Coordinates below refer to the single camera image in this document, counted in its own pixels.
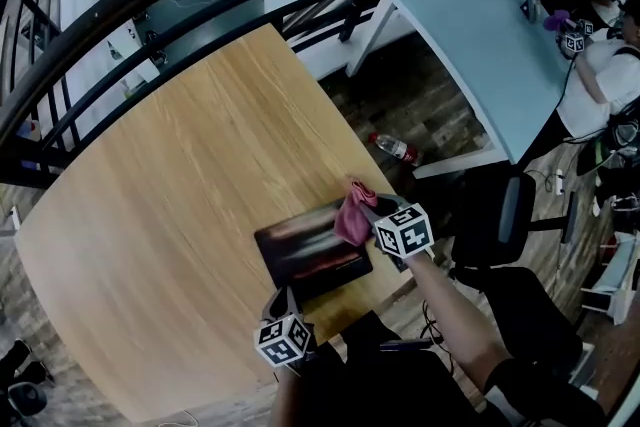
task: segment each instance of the pink cloth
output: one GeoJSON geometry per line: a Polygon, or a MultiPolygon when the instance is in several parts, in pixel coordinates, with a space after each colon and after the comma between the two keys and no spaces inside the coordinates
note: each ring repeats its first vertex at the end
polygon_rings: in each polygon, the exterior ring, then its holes
{"type": "Polygon", "coordinates": [[[371,225],[358,204],[366,203],[370,207],[378,205],[376,193],[358,180],[352,180],[351,189],[340,207],[333,227],[334,233],[352,246],[360,246],[371,236],[371,225]]]}

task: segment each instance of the plastic bottle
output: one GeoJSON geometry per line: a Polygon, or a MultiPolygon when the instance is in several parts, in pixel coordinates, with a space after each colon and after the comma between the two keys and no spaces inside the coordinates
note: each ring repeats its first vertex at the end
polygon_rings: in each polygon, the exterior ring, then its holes
{"type": "Polygon", "coordinates": [[[375,143],[375,145],[381,150],[386,151],[403,162],[409,162],[416,167],[422,160],[422,154],[415,146],[402,142],[400,139],[397,139],[392,135],[373,132],[369,136],[369,142],[375,143]]]}

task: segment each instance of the white table leg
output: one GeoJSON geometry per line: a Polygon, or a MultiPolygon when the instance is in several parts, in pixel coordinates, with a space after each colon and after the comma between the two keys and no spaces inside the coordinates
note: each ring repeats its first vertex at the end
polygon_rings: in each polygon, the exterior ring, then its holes
{"type": "Polygon", "coordinates": [[[503,160],[507,160],[504,151],[501,148],[496,148],[493,143],[489,143],[481,150],[420,166],[413,172],[413,176],[416,178],[427,178],[429,176],[453,173],[455,171],[464,171],[472,167],[486,166],[487,164],[493,164],[503,160]]]}
{"type": "Polygon", "coordinates": [[[360,66],[362,66],[365,58],[369,52],[371,52],[371,48],[378,39],[378,36],[380,36],[384,26],[389,21],[389,17],[391,16],[391,13],[393,13],[394,9],[395,6],[391,0],[380,0],[376,10],[373,12],[371,20],[369,20],[369,23],[367,24],[367,31],[363,35],[358,49],[354,52],[353,57],[347,63],[346,74],[348,77],[353,77],[358,73],[360,66]]]}

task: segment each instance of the light blue table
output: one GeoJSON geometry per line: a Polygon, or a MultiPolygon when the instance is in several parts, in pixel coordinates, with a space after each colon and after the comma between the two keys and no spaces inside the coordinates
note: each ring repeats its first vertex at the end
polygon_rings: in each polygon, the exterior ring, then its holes
{"type": "Polygon", "coordinates": [[[416,169],[416,178],[501,160],[516,163],[549,119],[569,63],[560,55],[554,34],[524,17],[524,1],[380,1],[347,73],[357,71],[397,7],[447,68],[491,140],[482,150],[416,169]]]}

